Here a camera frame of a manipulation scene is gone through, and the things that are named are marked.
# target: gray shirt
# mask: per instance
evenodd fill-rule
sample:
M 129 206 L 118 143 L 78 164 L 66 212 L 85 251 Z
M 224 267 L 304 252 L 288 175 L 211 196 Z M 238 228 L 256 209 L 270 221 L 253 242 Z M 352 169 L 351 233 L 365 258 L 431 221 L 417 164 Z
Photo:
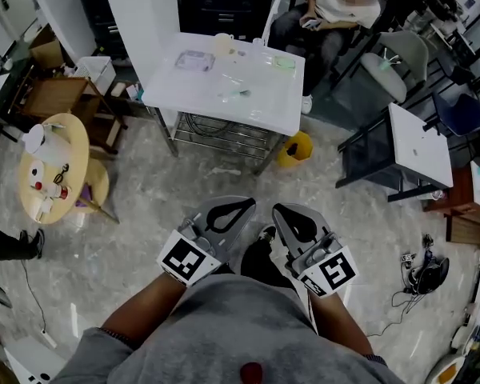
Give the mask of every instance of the gray shirt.
M 296 295 L 233 274 L 188 289 L 136 351 L 87 330 L 52 384 L 241 383 L 248 362 L 263 383 L 402 382 L 383 364 L 316 335 Z

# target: blue chair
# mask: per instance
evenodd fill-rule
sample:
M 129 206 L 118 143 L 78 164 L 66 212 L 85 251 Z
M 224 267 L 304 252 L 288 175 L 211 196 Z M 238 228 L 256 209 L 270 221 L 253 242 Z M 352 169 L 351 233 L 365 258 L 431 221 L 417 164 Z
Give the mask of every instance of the blue chair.
M 424 131 L 436 128 L 439 135 L 438 124 L 443 124 L 448 130 L 458 137 L 465 137 L 480 131 L 480 101 L 461 94 L 454 106 L 451 106 L 438 93 L 432 93 L 435 105 L 435 114 L 426 120 Z

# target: white desk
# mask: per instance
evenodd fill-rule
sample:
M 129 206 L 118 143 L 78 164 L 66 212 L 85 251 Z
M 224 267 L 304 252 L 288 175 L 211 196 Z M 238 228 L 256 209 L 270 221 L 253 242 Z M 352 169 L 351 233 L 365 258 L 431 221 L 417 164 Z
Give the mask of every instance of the white desk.
M 178 151 L 160 114 L 160 108 L 275 132 L 281 135 L 277 147 L 286 136 L 298 132 L 304 58 L 268 47 L 256 50 L 248 42 L 235 40 L 234 53 L 217 57 L 211 70 L 200 72 L 181 70 L 174 66 L 180 53 L 185 50 L 212 54 L 214 37 L 176 33 L 166 47 L 162 64 L 142 96 L 150 114 L 158 117 L 173 155 L 176 156 Z M 276 56 L 293 60 L 294 69 L 274 66 Z M 236 94 L 247 90 L 249 95 Z M 270 161 L 267 159 L 273 157 L 276 151 L 278 149 L 272 149 L 266 156 L 266 165 Z
M 440 29 L 435 26 L 433 23 L 430 24 L 430 27 L 432 27 L 432 30 L 436 33 L 436 35 L 441 39 L 441 41 L 444 43 L 444 45 L 446 46 L 446 48 L 448 50 L 452 50 L 453 48 L 451 47 L 451 45 L 448 43 L 448 41 L 446 40 L 446 37 L 445 35 L 442 33 L 442 31 L 440 31 Z
M 350 166 L 350 151 L 359 153 L 359 147 L 363 148 L 366 161 L 357 171 L 349 172 L 347 169 L 346 176 L 336 182 L 336 187 L 359 179 L 381 184 L 380 177 L 384 174 L 398 182 L 393 187 L 398 192 L 388 196 L 388 202 L 451 188 L 454 180 L 445 136 L 438 135 L 436 130 L 425 132 L 423 127 L 426 123 L 423 120 L 396 104 L 390 104 L 388 108 L 387 112 L 338 147 L 346 158 L 344 166 Z M 376 154 L 381 144 L 386 147 L 383 156 Z M 403 190 L 403 173 L 417 177 L 418 186 Z
M 436 130 L 425 132 L 423 120 L 396 104 L 390 104 L 390 121 L 395 163 L 451 188 L 454 180 L 446 137 Z

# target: black equipment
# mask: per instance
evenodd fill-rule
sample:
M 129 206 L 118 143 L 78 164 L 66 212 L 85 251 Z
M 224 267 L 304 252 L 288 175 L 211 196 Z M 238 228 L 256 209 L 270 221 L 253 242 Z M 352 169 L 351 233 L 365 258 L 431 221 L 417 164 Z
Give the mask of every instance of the black equipment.
M 415 267 L 409 272 L 409 285 L 404 292 L 428 294 L 436 290 L 445 281 L 449 268 L 450 260 L 448 258 L 437 258 L 430 250 L 427 250 L 423 265 Z
M 232 34 L 238 40 L 260 38 L 272 0 L 181 0 L 180 28 L 185 33 Z
M 82 0 L 82 5 L 102 52 L 112 59 L 128 57 L 109 0 Z

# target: dark pants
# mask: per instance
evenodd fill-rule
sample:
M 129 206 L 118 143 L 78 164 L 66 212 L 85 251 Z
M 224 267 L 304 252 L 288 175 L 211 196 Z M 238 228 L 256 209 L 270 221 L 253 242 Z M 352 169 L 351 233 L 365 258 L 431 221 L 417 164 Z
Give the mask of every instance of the dark pants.
M 286 287 L 297 292 L 292 282 L 284 277 L 278 267 L 270 260 L 271 251 L 272 248 L 266 240 L 254 242 L 243 255 L 240 274 L 266 285 Z M 222 265 L 215 272 L 215 274 L 232 273 L 233 271 L 228 265 Z
M 394 27 L 397 24 L 403 26 L 417 5 L 412 5 L 411 2 L 405 0 L 388 0 L 381 17 L 374 25 L 374 31 L 381 33 L 388 31 L 390 27 Z
M 0 231 L 0 260 L 32 259 L 37 253 L 36 246 L 27 240 L 20 242 Z
M 286 48 L 296 40 L 304 41 L 306 68 L 302 95 L 310 95 L 338 56 L 346 40 L 348 30 L 310 31 L 303 29 L 298 22 L 306 14 L 307 4 L 301 4 L 284 13 L 272 23 L 269 47 L 288 51 Z

